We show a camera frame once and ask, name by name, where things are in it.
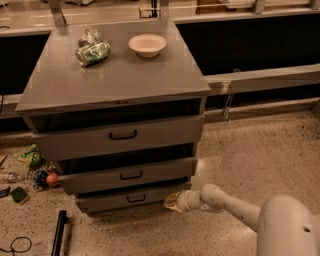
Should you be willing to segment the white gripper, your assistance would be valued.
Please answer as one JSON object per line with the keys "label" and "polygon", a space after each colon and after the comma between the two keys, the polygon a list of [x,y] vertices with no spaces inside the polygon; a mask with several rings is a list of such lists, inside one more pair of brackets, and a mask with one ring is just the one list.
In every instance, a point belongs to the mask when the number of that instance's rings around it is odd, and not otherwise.
{"label": "white gripper", "polygon": [[188,212],[201,208],[201,197],[199,190],[183,190],[175,192],[164,200],[164,207],[176,212]]}

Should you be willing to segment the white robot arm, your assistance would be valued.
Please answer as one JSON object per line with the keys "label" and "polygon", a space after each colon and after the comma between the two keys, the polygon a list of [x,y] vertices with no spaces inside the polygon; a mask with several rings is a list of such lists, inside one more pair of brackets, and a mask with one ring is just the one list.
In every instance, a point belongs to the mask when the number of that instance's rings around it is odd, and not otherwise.
{"label": "white robot arm", "polygon": [[225,210],[257,234],[257,256],[320,256],[320,225],[299,200],[269,197],[261,206],[235,198],[214,184],[169,195],[164,206],[178,212]]}

